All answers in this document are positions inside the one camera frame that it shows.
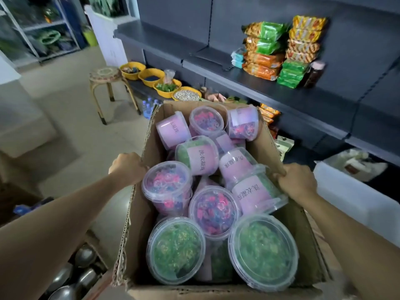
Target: round stool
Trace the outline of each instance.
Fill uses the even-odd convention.
[[[96,96],[94,95],[94,90],[97,86],[100,84],[107,84],[107,90],[108,90],[108,95],[110,97],[110,101],[114,102],[114,94],[113,90],[111,87],[112,82],[117,82],[121,81],[125,84],[127,91],[130,94],[130,97],[133,101],[133,105],[135,105],[136,111],[138,112],[139,115],[141,115],[141,112],[139,110],[139,107],[137,107],[137,103],[135,101],[135,97],[133,96],[133,91],[129,86],[129,83],[127,80],[122,76],[121,71],[118,69],[118,67],[113,67],[113,66],[106,66],[97,70],[92,71],[89,74],[89,80],[90,80],[90,91],[92,92],[92,96],[94,99],[94,103],[97,107],[97,112],[100,116],[100,119],[104,125],[107,125],[107,122],[104,119],[103,112],[100,109],[100,105],[97,102]]]

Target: stool leg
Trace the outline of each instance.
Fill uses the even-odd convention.
[[[111,102],[115,102],[115,99],[114,99],[114,94],[113,94],[113,90],[112,90],[112,87],[111,87],[111,83],[107,83],[107,90],[108,90],[108,96],[110,97],[110,101]]]
[[[138,112],[139,115],[141,115],[142,112],[140,111],[140,109],[139,109],[139,107],[138,107],[138,105],[137,105],[137,103],[136,103],[135,96],[133,95],[133,91],[132,91],[132,89],[130,88],[129,83],[128,83],[127,80],[124,79],[124,78],[122,79],[122,82],[125,84],[127,90],[129,91],[130,97],[131,97],[131,99],[132,99],[133,105],[135,105],[136,111]]]
[[[96,89],[97,86],[99,86],[99,84],[91,84],[91,85],[90,85],[90,91],[92,92],[92,97],[93,97],[93,100],[94,100],[94,104],[95,104],[96,107],[97,107],[97,113],[98,113],[99,116],[100,116],[101,122],[102,122],[104,125],[107,125],[107,122],[105,121],[104,116],[103,116],[103,112],[101,111],[100,105],[99,105],[99,103],[97,102],[96,96],[94,95],[94,90]]]

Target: patterned stool cushion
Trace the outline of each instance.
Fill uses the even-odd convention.
[[[89,80],[96,83],[113,82],[119,78],[121,78],[121,71],[114,66],[99,68],[89,74]]]

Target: white cap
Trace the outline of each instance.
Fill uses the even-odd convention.
[[[325,63],[321,61],[314,61],[311,66],[315,70],[323,70],[325,67]]]

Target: dark bottle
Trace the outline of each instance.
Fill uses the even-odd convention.
[[[310,72],[308,73],[308,78],[306,83],[304,83],[305,88],[311,88],[315,86],[315,83],[321,78],[324,73],[325,63],[321,61],[314,61],[311,65]]]

